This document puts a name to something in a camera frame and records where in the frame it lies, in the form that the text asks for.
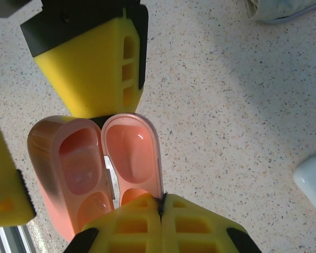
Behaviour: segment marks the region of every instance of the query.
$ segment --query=white object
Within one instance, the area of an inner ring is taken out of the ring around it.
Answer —
[[[294,181],[316,208],[316,157],[296,168]]]

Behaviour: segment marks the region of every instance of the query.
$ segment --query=speckled floor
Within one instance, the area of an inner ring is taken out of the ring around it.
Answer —
[[[143,1],[147,79],[138,113],[160,137],[164,186],[246,227],[262,252],[316,252],[316,210],[293,182],[316,153],[316,11],[270,26],[242,1]],[[0,20],[0,126],[38,216],[38,252],[66,242],[49,222],[27,155],[32,125],[68,114],[19,29],[34,1]]]

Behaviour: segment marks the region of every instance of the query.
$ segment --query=open earbud case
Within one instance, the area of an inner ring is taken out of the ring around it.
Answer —
[[[117,175],[120,206],[143,193],[163,195],[157,133],[139,114],[114,115],[102,130],[89,119],[51,116],[33,126],[27,145],[50,219],[67,241],[114,210],[105,155]]]

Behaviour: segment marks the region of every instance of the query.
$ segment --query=gray fabric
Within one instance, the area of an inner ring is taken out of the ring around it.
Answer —
[[[296,14],[316,0],[244,0],[249,18],[257,21],[274,20]]]

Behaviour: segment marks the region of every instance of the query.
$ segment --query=yellow gripper pad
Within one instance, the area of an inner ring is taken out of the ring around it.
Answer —
[[[260,253],[239,224],[177,195],[165,196],[158,204],[144,194],[90,222],[64,253]]]
[[[20,170],[0,131],[0,227],[23,225],[36,216]]]
[[[145,79],[146,7],[137,0],[43,4],[21,28],[72,116],[135,112]]]

